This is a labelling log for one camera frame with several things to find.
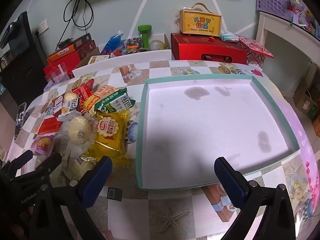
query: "barcode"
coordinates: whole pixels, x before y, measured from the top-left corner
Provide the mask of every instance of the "barcode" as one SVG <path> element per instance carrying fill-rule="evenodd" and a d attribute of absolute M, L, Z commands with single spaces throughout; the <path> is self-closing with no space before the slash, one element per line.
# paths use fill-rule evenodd
<path fill-rule="evenodd" d="M 84 160 L 80 156 L 76 158 L 76 161 L 80 166 L 84 163 Z"/>

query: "desk leg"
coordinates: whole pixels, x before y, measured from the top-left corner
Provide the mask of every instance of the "desk leg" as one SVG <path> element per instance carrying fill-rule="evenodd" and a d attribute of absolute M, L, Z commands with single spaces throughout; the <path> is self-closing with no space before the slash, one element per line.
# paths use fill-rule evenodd
<path fill-rule="evenodd" d="M 264 29 L 264 21 L 265 16 L 263 14 L 260 14 L 256 41 L 259 42 L 262 46 L 264 46 L 264 44 L 266 43 L 268 34 L 268 31 Z"/>

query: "black cable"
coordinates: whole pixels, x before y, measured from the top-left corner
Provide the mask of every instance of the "black cable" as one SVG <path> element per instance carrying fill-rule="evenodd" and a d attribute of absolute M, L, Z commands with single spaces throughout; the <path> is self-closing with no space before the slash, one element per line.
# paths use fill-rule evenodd
<path fill-rule="evenodd" d="M 42 48 L 42 45 L 41 45 L 41 41 L 40 41 L 40 39 L 39 39 L 39 32 L 36 31 L 36 32 L 35 32 L 35 35 L 36 35 L 36 37 L 37 37 L 37 39 L 38 39 L 38 41 L 39 41 L 39 45 L 40 45 L 40 48 L 41 48 L 41 50 L 42 50 L 42 53 L 43 53 L 43 54 L 45 55 L 45 57 L 47 58 L 47 55 L 45 54 L 44 49 Z"/>
<path fill-rule="evenodd" d="M 73 23 L 74 23 L 75 26 L 77 26 L 78 28 L 84 28 L 84 29 L 85 29 L 85 32 L 87 33 L 87 26 L 90 25 L 90 23 L 92 22 L 92 19 L 93 19 L 93 9 L 92 9 L 91 4 L 90 4 L 87 0 L 83 0 L 83 1 L 85 2 L 84 13 L 85 13 L 85 9 L 87 8 L 87 4 L 88 4 L 88 6 L 90 7 L 90 10 L 91 10 L 91 18 L 90 18 L 89 22 L 86 24 L 86 23 L 85 23 L 85 20 L 84 20 L 84 14 L 83 14 L 82 18 L 83 18 L 84 25 L 78 25 L 78 24 L 76 24 L 76 21 L 75 21 L 74 17 L 75 17 L 75 15 L 76 15 L 77 11 L 78 11 L 79 3 L 80 3 L 80 1 L 81 1 L 81 0 L 76 0 L 76 1 L 75 1 L 75 4 L 73 5 L 71 17 L 70 17 L 68 20 L 66 20 L 66 10 L 67 10 L 68 5 L 69 5 L 72 1 L 73 1 L 73 0 L 70 0 L 70 1 L 67 3 L 67 5 L 66 5 L 66 7 L 64 8 L 64 11 L 63 11 L 63 21 L 67 23 L 67 26 L 66 26 L 66 28 L 64 29 L 64 31 L 63 31 L 63 33 L 62 33 L 62 35 L 61 35 L 61 37 L 60 37 L 59 42 L 57 43 L 56 50 L 57 50 L 57 48 L 58 48 L 59 43 L 61 42 L 61 39 L 62 39 L 64 33 L 65 33 L 66 30 L 67 30 L 67 28 L 68 28 L 71 20 L 73 21 Z"/>

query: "green biscuit package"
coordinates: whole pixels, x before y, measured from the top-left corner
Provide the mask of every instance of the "green biscuit package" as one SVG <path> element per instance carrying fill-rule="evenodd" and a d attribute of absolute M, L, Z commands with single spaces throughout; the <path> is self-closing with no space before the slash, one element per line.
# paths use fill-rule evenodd
<path fill-rule="evenodd" d="M 119 89 L 118 91 L 112 93 L 106 98 L 98 101 L 94 105 L 94 111 L 106 114 L 120 112 L 122 110 L 132 107 L 135 104 L 135 102 L 135 100 L 129 98 L 128 91 L 126 88 Z"/>

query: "gray stain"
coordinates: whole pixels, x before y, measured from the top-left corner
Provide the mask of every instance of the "gray stain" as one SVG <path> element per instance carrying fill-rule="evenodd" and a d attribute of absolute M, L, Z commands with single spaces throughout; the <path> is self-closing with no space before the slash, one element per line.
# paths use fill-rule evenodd
<path fill-rule="evenodd" d="M 260 131 L 258 133 L 258 146 L 263 153 L 270 153 L 272 150 L 269 136 L 265 131 Z"/>
<path fill-rule="evenodd" d="M 223 87 L 223 89 L 221 87 L 215 87 L 214 90 L 216 90 L 217 92 L 219 92 L 220 94 L 222 94 L 224 97 L 229 97 L 231 94 L 230 94 L 230 91 L 232 88 L 226 88 L 226 87 Z"/>
<path fill-rule="evenodd" d="M 200 100 L 201 97 L 205 97 L 210 95 L 209 91 L 207 89 L 204 89 L 202 87 L 191 87 L 184 91 L 184 94 L 191 99 L 194 100 Z"/>

